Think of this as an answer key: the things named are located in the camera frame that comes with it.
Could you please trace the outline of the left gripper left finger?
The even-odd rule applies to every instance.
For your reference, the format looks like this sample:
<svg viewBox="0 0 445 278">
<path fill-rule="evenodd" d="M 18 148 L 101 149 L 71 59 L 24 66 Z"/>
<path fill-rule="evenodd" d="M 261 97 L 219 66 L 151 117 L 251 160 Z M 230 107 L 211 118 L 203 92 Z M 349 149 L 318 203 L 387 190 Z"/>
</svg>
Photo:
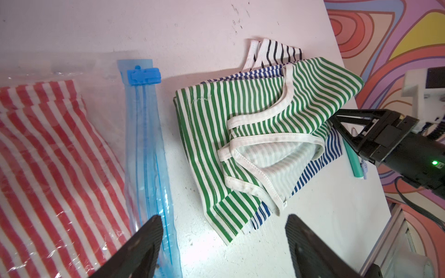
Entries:
<svg viewBox="0 0 445 278">
<path fill-rule="evenodd" d="M 90 277 L 153 278 L 162 237 L 162 219 L 155 215 Z"/>
</svg>

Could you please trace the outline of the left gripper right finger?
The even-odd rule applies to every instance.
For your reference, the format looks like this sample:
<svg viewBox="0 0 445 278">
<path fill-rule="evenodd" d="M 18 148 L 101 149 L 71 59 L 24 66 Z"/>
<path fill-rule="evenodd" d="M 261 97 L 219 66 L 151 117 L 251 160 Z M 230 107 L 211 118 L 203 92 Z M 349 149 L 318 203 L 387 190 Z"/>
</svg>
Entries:
<svg viewBox="0 0 445 278">
<path fill-rule="evenodd" d="M 297 215 L 288 216 L 285 231 L 297 278 L 358 278 L 360 276 Z"/>
</svg>

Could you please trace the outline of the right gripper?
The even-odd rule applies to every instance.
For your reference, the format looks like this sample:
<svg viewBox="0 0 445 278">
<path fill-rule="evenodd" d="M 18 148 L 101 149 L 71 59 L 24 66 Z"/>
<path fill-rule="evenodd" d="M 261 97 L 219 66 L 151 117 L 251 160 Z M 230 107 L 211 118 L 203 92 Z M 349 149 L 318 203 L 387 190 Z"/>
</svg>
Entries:
<svg viewBox="0 0 445 278">
<path fill-rule="evenodd" d="M 381 164 L 418 124 L 390 110 L 338 110 L 329 122 L 358 156 Z"/>
</svg>

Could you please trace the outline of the blue white striped shirt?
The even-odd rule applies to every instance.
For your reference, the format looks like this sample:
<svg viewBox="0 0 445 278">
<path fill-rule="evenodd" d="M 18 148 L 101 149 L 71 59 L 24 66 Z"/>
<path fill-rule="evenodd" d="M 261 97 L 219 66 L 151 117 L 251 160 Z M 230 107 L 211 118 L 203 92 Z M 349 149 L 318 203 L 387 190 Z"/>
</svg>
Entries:
<svg viewBox="0 0 445 278">
<path fill-rule="evenodd" d="M 234 81 L 234 80 L 247 80 L 247 79 L 259 79 L 259 78 L 273 78 L 282 76 L 282 65 L 266 67 L 258 70 L 249 71 L 246 73 L 236 73 L 226 77 L 218 79 L 209 79 L 206 82 L 219 82 L 219 81 Z M 325 139 L 324 153 L 318 159 L 310 161 L 307 167 L 302 172 L 296 186 L 292 189 L 292 195 L 295 195 L 301 190 L 309 181 L 315 177 L 325 166 L 335 161 L 343 155 L 343 149 L 341 146 L 341 136 L 338 134 L 335 128 L 331 124 L 326 123 L 321 127 L 323 138 Z M 250 223 L 246 228 L 243 228 L 244 233 L 248 233 L 252 230 L 258 230 L 261 226 L 270 218 L 272 212 L 265 203 L 262 203 L 251 218 Z"/>
</svg>

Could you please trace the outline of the clear vacuum bag blue zipper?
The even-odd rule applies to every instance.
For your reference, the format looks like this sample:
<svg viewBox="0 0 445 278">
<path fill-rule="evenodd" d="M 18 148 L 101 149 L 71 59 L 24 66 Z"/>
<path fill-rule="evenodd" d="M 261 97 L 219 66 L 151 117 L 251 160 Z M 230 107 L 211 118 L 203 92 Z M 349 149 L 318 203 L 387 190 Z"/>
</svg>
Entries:
<svg viewBox="0 0 445 278">
<path fill-rule="evenodd" d="M 162 221 L 180 278 L 156 86 L 140 53 L 1 55 L 1 276 L 86 278 Z"/>
</svg>

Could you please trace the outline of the green white striped shirt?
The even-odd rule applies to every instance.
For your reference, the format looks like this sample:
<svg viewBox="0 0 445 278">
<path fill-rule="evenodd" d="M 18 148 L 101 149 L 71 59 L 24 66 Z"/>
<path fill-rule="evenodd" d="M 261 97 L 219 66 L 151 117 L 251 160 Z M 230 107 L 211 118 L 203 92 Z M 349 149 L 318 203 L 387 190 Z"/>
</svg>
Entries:
<svg viewBox="0 0 445 278">
<path fill-rule="evenodd" d="M 325 152 L 328 123 L 363 79 L 316 57 L 176 91 L 181 140 L 204 215 L 231 243 L 266 205 L 287 206 L 304 169 Z"/>
</svg>

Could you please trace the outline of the black white striped tank top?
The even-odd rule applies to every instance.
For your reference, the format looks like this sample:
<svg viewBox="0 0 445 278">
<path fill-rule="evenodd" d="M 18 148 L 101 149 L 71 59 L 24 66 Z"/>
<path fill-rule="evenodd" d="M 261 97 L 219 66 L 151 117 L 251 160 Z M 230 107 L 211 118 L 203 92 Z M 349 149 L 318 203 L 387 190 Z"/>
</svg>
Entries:
<svg viewBox="0 0 445 278">
<path fill-rule="evenodd" d="M 242 72 L 293 63 L 302 59 L 302 50 L 299 47 L 288 46 L 270 39 L 251 40 Z"/>
</svg>

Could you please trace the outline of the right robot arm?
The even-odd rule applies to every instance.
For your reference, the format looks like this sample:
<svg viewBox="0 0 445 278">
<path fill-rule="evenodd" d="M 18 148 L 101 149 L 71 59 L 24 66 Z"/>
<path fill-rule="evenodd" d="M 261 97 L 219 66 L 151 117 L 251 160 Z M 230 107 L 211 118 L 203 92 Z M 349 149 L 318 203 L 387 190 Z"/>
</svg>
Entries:
<svg viewBox="0 0 445 278">
<path fill-rule="evenodd" d="M 445 196 L 445 146 L 414 133 L 418 119 L 391 110 L 340 109 L 329 119 L 355 154 L 415 188 Z"/>
</svg>

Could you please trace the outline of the green marker pen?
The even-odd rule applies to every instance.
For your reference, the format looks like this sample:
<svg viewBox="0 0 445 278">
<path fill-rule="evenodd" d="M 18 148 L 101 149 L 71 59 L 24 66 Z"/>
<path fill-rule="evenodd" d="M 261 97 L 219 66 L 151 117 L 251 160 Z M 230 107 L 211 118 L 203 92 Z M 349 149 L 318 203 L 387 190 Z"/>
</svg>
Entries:
<svg viewBox="0 0 445 278">
<path fill-rule="evenodd" d="M 347 154 L 348 159 L 350 161 L 350 165 L 351 165 L 351 169 L 352 169 L 354 177 L 364 179 L 365 178 L 365 174 L 364 174 L 363 169 L 361 167 L 358 155 L 352 149 L 352 147 L 346 142 L 345 139 L 343 139 L 343 142 L 344 142 L 344 147 L 345 147 L 345 150 L 346 150 L 346 154 Z"/>
</svg>

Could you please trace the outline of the red white striped shirt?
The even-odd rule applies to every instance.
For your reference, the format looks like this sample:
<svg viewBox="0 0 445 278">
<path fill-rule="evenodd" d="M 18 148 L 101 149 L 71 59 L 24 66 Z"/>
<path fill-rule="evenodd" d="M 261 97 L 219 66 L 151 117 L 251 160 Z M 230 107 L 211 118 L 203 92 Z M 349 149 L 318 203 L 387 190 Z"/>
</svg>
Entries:
<svg viewBox="0 0 445 278">
<path fill-rule="evenodd" d="M 1 276 L 85 278 L 130 238 L 124 171 L 73 81 L 1 89 Z"/>
</svg>

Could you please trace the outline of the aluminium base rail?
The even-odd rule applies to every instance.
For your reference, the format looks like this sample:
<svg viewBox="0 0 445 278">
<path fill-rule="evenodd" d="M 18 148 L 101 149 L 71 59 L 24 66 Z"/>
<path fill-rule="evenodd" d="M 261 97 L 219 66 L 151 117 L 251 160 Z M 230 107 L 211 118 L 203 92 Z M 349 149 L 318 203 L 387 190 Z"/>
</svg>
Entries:
<svg viewBox="0 0 445 278">
<path fill-rule="evenodd" d="M 409 227 L 402 206 L 392 203 L 389 208 L 391 217 L 359 271 L 362 277 L 372 265 L 378 265 L 384 278 L 395 278 L 395 263 L 400 251 L 414 251 L 409 243 Z"/>
</svg>

